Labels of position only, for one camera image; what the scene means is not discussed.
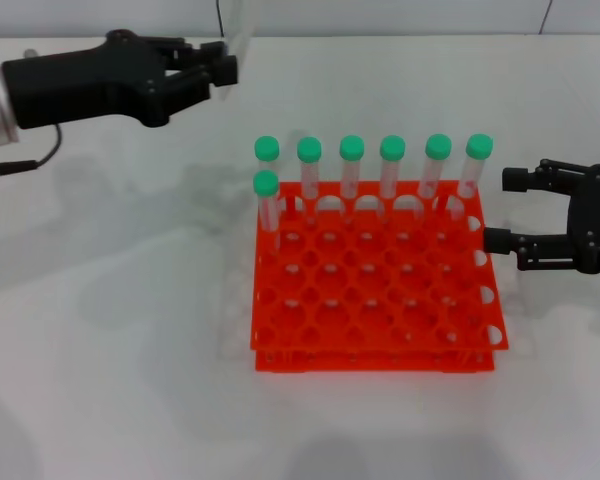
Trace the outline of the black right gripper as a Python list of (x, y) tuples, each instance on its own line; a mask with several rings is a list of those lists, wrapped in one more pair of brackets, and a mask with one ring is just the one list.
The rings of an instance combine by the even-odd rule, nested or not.
[(542, 159), (533, 171), (507, 167), (502, 171), (502, 190), (569, 195), (568, 236), (523, 235), (487, 227), (483, 231), (486, 253), (515, 254), (520, 271), (600, 273), (600, 164), (585, 167)]

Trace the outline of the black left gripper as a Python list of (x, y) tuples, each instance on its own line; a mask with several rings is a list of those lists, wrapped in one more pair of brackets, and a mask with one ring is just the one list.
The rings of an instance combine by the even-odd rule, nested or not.
[[(226, 54), (222, 41), (194, 47), (182, 37), (153, 37), (151, 45), (118, 30), (91, 49), (7, 61), (2, 73), (22, 129), (107, 115), (157, 128), (209, 100), (212, 86), (238, 83), (237, 58)], [(176, 70), (167, 77), (167, 111), (160, 93), (166, 69)]]

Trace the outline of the orange plastic test tube rack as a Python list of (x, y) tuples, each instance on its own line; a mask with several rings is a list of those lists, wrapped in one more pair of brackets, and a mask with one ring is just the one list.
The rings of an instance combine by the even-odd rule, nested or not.
[(251, 347), (265, 372), (490, 371), (508, 346), (478, 198), (454, 219), (453, 180), (432, 200), (402, 181), (392, 200), (363, 181), (315, 200), (279, 194), (279, 228), (256, 235)]

